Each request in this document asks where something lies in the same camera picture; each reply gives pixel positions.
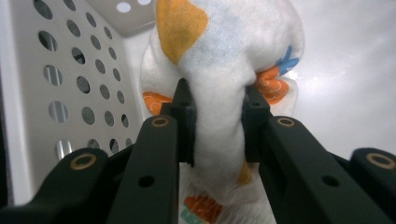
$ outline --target white fabric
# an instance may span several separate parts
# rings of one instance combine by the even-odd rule
[[[188,196],[183,194],[187,188],[224,205],[219,223],[232,223],[230,217],[236,214],[241,217],[235,219],[238,223],[254,223],[248,217],[274,223],[257,169],[250,184],[237,185],[245,156],[240,118],[245,87],[254,83],[256,73],[274,66],[288,46],[293,48],[292,57],[301,57],[304,37],[299,17],[288,0],[191,2],[209,17],[205,32],[174,65],[163,54],[154,28],[141,71],[142,91],[168,97],[177,81],[186,78],[197,106],[195,167],[182,168],[180,200]],[[274,107],[275,114],[290,114],[294,107],[296,85],[288,83],[291,94]]]

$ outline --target basket hole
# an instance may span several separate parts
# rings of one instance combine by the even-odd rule
[[[58,123],[65,123],[69,116],[66,106],[59,101],[50,103],[49,114]]]
[[[105,34],[107,35],[107,37],[109,38],[109,39],[112,39],[113,38],[113,34],[111,34],[111,32],[110,32],[110,30],[105,26]]]
[[[108,87],[105,85],[100,86],[100,93],[102,94],[103,98],[109,99],[110,98],[110,91],[108,90]]]
[[[113,48],[108,48],[108,52],[110,53],[110,56],[111,56],[114,60],[117,60],[117,54],[116,54],[116,51],[114,51]]]
[[[76,62],[80,63],[80,64],[84,64],[85,63],[85,56],[84,54],[81,52],[80,49],[78,48],[73,48],[72,49],[72,55],[73,58],[76,60]]]
[[[120,13],[128,13],[129,11],[131,11],[131,4],[126,3],[126,2],[120,2],[117,4],[117,10]]]
[[[150,4],[151,0],[137,0],[137,2],[138,2],[141,6],[146,6],[146,5]]]
[[[133,144],[133,142],[132,142],[131,138],[126,139],[125,145],[126,145],[127,147],[130,147],[132,144]]]
[[[99,59],[95,61],[95,65],[100,73],[104,74],[106,72],[105,65]]]
[[[106,111],[106,113],[105,113],[105,121],[106,121],[106,124],[108,126],[110,126],[110,127],[114,125],[114,117],[113,117],[113,114],[110,111]]]
[[[98,141],[96,141],[95,139],[91,139],[90,141],[88,141],[87,147],[90,148],[100,148]]]
[[[96,21],[93,18],[93,16],[91,15],[91,13],[87,12],[86,16],[87,16],[87,21],[90,23],[90,25],[93,27],[96,27]]]
[[[126,117],[126,115],[121,116],[121,121],[125,128],[129,127],[129,120],[128,120],[128,117]]]
[[[117,68],[113,69],[113,75],[114,75],[114,78],[115,78],[117,81],[121,81],[120,72],[119,72],[119,70],[117,70]]]
[[[72,145],[67,140],[59,140],[55,146],[55,153],[59,160],[73,152]]]
[[[58,49],[58,44],[56,43],[55,38],[49,33],[40,31],[40,33],[38,33],[38,39],[47,50],[56,51]]]
[[[84,107],[81,111],[82,119],[89,124],[93,125],[95,123],[95,114],[89,107]]]
[[[44,77],[50,84],[54,86],[62,85],[62,73],[52,65],[47,65],[44,67]]]
[[[122,91],[117,92],[117,97],[119,98],[120,103],[125,104],[125,98],[123,96]]]
[[[98,38],[96,38],[96,36],[91,35],[91,42],[96,49],[102,48],[102,46],[100,45],[100,42],[99,42]]]
[[[76,5],[72,0],[64,0],[64,4],[72,11],[76,11]]]
[[[52,12],[50,11],[50,8],[49,8],[49,6],[47,6],[47,4],[45,4],[41,0],[35,0],[33,3],[35,5],[35,10],[37,10],[37,12],[42,17],[44,17],[47,20],[51,20],[52,19]]]
[[[69,31],[76,37],[81,36],[81,32],[78,29],[78,26],[76,25],[75,22],[73,21],[67,21],[67,27],[69,28]]]
[[[84,93],[89,93],[91,91],[90,83],[88,82],[87,78],[85,78],[85,77],[77,78],[77,86],[78,86],[79,90]]]
[[[120,151],[119,143],[114,138],[110,140],[110,150],[114,154]]]

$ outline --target screw hole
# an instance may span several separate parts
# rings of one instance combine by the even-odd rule
[[[277,122],[280,125],[288,127],[288,128],[293,127],[295,125],[294,121],[291,119],[278,119]]]
[[[393,159],[379,153],[369,153],[367,154],[366,159],[371,164],[382,169],[393,170],[396,168],[396,162]]]
[[[91,153],[84,153],[75,157],[70,162],[70,167],[73,170],[85,170],[96,163],[96,156]]]
[[[181,106],[189,106],[190,104],[188,102],[181,102],[180,105]]]
[[[154,185],[154,182],[155,182],[154,177],[152,177],[151,175],[146,175],[139,179],[139,186],[141,188],[146,189]]]
[[[330,186],[330,187],[333,187],[333,188],[337,188],[337,187],[340,186],[340,183],[338,182],[338,180],[337,180],[336,178],[330,176],[330,175],[325,175],[325,176],[323,176],[323,177],[322,177],[322,181],[323,181],[326,185],[328,185],[328,186]]]
[[[151,122],[152,126],[154,126],[154,127],[163,127],[163,126],[168,125],[168,123],[169,123],[169,120],[163,119],[163,118],[157,118]]]

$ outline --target perforated basket side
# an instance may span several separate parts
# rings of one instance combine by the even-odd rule
[[[143,121],[120,35],[85,1],[1,2],[1,85],[15,203],[65,154],[131,145]]]

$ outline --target orange patch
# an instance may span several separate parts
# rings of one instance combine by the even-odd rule
[[[172,99],[162,96],[156,92],[148,91],[143,92],[143,99],[145,100],[146,107],[152,115],[159,115],[163,103],[171,103]]]
[[[184,200],[184,204],[196,216],[209,223],[215,223],[222,210],[222,205],[214,199],[203,196],[188,197]]]
[[[239,173],[237,183],[239,185],[246,185],[246,184],[250,183],[250,181],[251,181],[251,171],[250,171],[250,168],[248,167],[247,161],[244,160],[244,163],[242,164],[241,173]]]
[[[280,102],[289,91],[288,83],[276,79],[278,76],[279,67],[274,66],[266,71],[260,72],[255,82],[256,88],[270,105]]]
[[[158,0],[157,27],[163,53],[177,64],[205,31],[209,18],[188,0]]]

